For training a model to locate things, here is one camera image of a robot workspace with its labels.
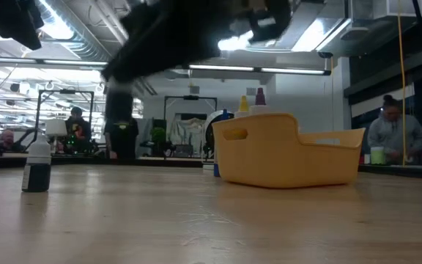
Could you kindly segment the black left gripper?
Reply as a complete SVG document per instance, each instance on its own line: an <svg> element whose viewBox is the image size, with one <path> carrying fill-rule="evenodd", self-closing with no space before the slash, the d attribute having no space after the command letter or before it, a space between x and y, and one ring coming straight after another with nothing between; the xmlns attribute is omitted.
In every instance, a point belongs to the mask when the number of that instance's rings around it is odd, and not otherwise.
<svg viewBox="0 0 422 264"><path fill-rule="evenodd" d="M130 82L216 57L224 40L253 44L277 39L291 19L288 0L142 2L122 19L129 38L100 73L106 81Z"/></svg>

